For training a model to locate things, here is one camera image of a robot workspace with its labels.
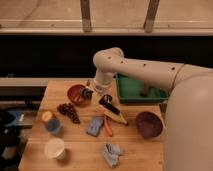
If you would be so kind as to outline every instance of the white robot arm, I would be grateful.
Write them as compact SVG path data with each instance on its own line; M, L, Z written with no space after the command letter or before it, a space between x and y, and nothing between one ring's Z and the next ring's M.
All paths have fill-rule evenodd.
M103 93L114 75L142 80L171 92L166 111L164 171L213 170L213 70L193 65L124 58L119 48L99 51L95 90Z

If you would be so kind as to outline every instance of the dark red bowl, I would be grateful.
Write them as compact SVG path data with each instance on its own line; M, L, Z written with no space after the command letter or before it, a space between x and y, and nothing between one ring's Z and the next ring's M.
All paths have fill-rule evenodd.
M83 104L85 102L85 98L82 97L82 91L85 88L84 85L76 84L69 88L67 91L67 97L76 105Z
M136 127L146 139L157 137L163 131L161 119L152 112L141 112L136 116Z

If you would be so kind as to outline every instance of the gray cloth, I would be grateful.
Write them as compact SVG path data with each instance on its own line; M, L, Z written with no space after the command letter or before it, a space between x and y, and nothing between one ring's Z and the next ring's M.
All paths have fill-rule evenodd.
M111 168L115 168L119 164L120 155L123 155L123 150L118 144L107 143L104 145L103 156Z
M86 133L97 137L101 127L103 126L103 117L94 116L87 127Z

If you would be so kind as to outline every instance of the plastic container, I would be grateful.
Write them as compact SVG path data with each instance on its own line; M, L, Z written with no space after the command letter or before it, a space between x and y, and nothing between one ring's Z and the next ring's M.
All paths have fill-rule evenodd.
M118 74L117 93L120 103L160 103L168 99L168 93L151 87L149 94L141 95L143 82Z

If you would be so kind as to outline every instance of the white cup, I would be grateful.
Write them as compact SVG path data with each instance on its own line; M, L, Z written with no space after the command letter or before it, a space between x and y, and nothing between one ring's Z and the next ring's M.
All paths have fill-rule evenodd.
M44 154L48 158L62 160L66 156L65 144L61 138L53 138L48 141L44 148Z

